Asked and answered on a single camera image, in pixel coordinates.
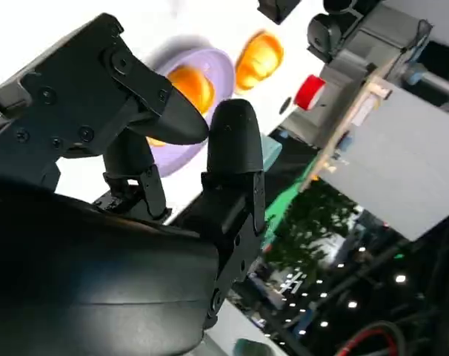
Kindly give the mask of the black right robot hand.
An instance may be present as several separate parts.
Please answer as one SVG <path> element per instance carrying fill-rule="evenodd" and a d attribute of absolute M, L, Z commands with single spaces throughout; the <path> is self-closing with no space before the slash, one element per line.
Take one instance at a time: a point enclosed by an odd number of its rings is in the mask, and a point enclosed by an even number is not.
<path fill-rule="evenodd" d="M 0 86 L 0 355 L 183 355 L 265 229 L 253 106 L 206 123 L 103 13 Z"/>

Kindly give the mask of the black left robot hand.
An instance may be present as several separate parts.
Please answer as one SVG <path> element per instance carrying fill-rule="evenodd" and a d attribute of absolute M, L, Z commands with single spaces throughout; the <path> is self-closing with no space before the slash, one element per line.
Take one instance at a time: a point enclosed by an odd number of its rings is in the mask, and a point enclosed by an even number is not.
<path fill-rule="evenodd" d="M 300 0 L 259 0 L 257 10 L 273 23 L 280 25 L 300 2 Z"/>

